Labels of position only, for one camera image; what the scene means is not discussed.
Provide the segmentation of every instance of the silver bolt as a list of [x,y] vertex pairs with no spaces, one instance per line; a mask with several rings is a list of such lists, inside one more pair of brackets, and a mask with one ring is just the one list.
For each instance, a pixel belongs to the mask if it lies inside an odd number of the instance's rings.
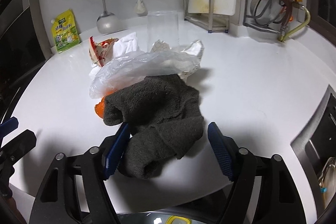
[[278,154],[275,154],[275,155],[273,156],[273,158],[274,158],[276,161],[282,161],[281,156],[278,155]]
[[94,147],[91,147],[91,148],[90,148],[90,153],[91,153],[91,154],[96,154],[96,153],[98,153],[98,152],[99,152],[99,147],[94,146]]
[[249,153],[249,151],[246,148],[239,148],[239,153],[241,153],[242,155],[247,155]]
[[55,158],[56,158],[56,160],[61,160],[61,159],[63,159],[63,157],[64,157],[63,153],[58,153]]

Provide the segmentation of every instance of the yellow seasoning pouch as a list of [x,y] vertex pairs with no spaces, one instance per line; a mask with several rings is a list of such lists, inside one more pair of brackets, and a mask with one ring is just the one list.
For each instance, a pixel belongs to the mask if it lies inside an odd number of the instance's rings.
[[80,42],[71,10],[65,11],[52,21],[51,32],[58,52],[63,52]]

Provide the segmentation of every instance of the transparent plastic cup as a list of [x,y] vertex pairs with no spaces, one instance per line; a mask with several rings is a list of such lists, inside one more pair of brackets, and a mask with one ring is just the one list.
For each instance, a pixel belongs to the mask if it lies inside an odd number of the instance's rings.
[[176,11],[148,12],[147,15],[147,52],[153,44],[160,40],[169,44],[170,48],[179,46],[179,22]]

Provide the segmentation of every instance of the sink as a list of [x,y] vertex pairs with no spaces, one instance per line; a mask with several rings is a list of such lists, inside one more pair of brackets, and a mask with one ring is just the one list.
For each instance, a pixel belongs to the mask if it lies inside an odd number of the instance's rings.
[[314,115],[291,146],[307,176],[317,217],[324,212],[318,175],[329,157],[336,156],[336,93],[328,86]]

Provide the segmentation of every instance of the spoon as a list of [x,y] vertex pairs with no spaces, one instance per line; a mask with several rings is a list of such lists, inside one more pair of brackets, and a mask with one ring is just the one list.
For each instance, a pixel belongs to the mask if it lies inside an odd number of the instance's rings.
[[102,0],[104,12],[97,19],[97,29],[100,33],[113,33],[121,30],[121,24],[115,14],[106,10],[105,0]]

